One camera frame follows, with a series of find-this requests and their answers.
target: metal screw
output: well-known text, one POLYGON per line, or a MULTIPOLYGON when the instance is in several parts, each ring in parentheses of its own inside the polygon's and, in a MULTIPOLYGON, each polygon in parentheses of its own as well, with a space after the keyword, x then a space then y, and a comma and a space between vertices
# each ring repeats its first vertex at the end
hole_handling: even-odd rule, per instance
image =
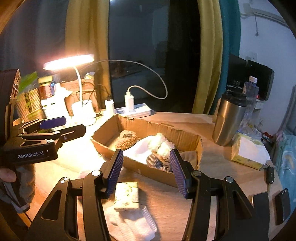
POLYGON ((229 183, 233 183, 233 178, 232 177, 226 177, 226 181, 229 183))
POLYGON ((101 172, 99 170, 94 170, 91 174, 96 177, 99 176, 101 172))
POLYGON ((67 181, 69 181, 69 178, 67 178, 67 177, 63 177, 61 179, 61 183, 66 183, 67 181))
POLYGON ((200 177, 202 175, 201 171, 193 171, 193 175, 196 177, 200 177))

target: wooden desk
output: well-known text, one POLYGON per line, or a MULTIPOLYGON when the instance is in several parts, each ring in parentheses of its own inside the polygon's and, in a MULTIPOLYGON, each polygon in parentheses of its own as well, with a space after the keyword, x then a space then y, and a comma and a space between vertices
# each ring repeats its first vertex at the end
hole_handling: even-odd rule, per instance
MULTIPOLYGON (((168 123, 176 128, 199 134, 203 137, 204 153, 200 163, 200 170, 207 176, 223 179, 232 176, 244 191, 247 197, 266 191, 266 183, 263 171, 257 171, 250 167, 230 161, 231 147, 221 147, 212 140, 214 124, 209 115, 164 113, 144 117, 145 120, 159 123, 168 123)), ((36 195, 28 211, 33 219, 50 193, 52 188, 62 177, 70 179, 78 178, 81 170, 90 168, 99 169, 103 163, 96 149, 93 147, 90 137, 102 124, 103 118, 87 127, 84 137, 66 142, 59 150, 59 158, 54 161, 36 164, 36 195)), ((270 190, 270 229, 269 238, 272 239, 282 225, 276 226, 274 219, 274 196, 282 190, 279 178, 275 175, 275 182, 270 190)), ((153 240, 180 241, 189 215, 191 200, 184 200, 176 188, 159 183, 129 170, 123 170, 119 176, 119 182, 129 181, 139 183, 139 199, 141 204, 148 207, 155 219, 158 231, 153 240)), ((108 201, 103 201, 104 209, 112 206, 114 196, 108 201)), ((211 218, 208 240, 214 239, 215 233, 215 198, 211 201, 211 218)), ((78 226, 81 230, 80 239, 85 240, 83 233, 82 208, 78 204, 78 226)))

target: car key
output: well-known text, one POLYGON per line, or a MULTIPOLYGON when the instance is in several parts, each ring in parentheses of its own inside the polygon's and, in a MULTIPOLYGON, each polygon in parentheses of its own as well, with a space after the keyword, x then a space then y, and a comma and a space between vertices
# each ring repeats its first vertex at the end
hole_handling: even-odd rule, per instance
POLYGON ((268 166, 266 168, 266 183, 267 183, 267 192, 269 193, 270 185, 274 183, 274 168, 268 166))

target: teal curtain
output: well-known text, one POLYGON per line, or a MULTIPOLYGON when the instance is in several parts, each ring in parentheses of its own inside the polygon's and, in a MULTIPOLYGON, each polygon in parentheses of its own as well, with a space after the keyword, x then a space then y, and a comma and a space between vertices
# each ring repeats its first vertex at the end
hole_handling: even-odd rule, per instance
POLYGON ((222 29, 223 29, 223 54, 220 81, 217 92, 210 109, 210 114, 214 114, 218 99, 226 91, 229 54, 239 56, 239 46, 241 37, 241 22, 238 0, 219 0, 222 29))

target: white charger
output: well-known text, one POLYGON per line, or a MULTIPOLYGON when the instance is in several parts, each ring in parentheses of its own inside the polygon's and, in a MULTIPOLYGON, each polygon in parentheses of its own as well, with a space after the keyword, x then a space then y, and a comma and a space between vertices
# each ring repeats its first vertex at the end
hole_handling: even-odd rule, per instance
POLYGON ((131 92, 128 90, 124 96, 124 101, 126 103, 126 112, 131 112, 134 110, 134 97, 131 95, 131 92))
POLYGON ((115 109, 114 109, 114 101, 111 99, 111 97, 107 97, 105 100, 105 106, 106 110, 103 112, 104 116, 107 118, 110 118, 115 115, 115 109))

